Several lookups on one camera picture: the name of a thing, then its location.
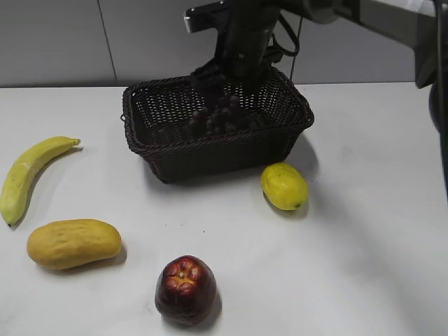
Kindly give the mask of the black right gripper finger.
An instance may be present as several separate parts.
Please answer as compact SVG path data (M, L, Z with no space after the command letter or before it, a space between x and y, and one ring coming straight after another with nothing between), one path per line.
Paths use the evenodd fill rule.
M249 87L244 81L237 79L229 80L230 98L229 107L235 121L247 121L246 95Z

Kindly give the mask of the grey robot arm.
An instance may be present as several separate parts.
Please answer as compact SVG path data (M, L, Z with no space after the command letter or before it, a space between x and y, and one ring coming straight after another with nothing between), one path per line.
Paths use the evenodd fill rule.
M207 99L217 98L227 81L255 87L271 64L296 57L300 33L282 11L321 25L344 18L413 49L414 82L419 89L431 87L429 110L447 171L446 1L218 1L189 8L184 13L189 33L218 32L214 56L191 73L192 85Z

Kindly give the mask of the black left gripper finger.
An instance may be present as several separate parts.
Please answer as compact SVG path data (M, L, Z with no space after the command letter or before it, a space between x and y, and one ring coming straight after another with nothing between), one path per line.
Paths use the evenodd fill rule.
M190 74L191 85L204 96L206 105L218 104L218 100L225 95L225 81L226 75L215 59Z

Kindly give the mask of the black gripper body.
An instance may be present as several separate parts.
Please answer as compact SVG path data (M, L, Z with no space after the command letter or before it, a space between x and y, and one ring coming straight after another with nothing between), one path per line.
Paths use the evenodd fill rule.
M216 56L229 78L255 78L262 69L280 7L274 1L230 2L223 41Z

